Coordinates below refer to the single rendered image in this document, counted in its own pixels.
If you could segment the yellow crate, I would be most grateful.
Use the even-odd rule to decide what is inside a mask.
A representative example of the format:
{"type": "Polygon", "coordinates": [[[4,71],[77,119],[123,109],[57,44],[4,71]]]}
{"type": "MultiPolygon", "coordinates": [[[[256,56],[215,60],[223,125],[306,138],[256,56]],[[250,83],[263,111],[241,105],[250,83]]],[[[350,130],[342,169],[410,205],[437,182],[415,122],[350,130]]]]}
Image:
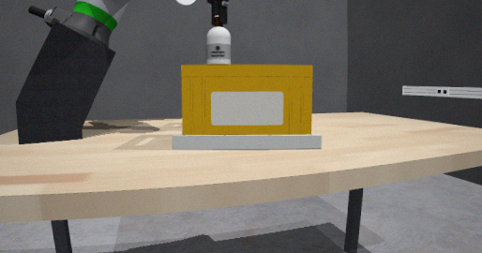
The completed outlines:
{"type": "Polygon", "coordinates": [[[196,65],[182,90],[183,135],[311,134],[311,65],[196,65]]]}

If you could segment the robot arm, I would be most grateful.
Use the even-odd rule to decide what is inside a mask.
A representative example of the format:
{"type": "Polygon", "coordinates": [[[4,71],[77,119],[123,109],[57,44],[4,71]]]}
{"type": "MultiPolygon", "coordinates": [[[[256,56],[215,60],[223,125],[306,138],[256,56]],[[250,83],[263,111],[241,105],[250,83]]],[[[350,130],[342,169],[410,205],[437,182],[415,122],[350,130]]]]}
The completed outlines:
{"type": "Polygon", "coordinates": [[[128,3],[129,0],[77,0],[73,12],[60,7],[45,11],[33,6],[28,11],[43,18],[51,28],[54,22],[60,22],[109,48],[110,35],[128,3]]]}

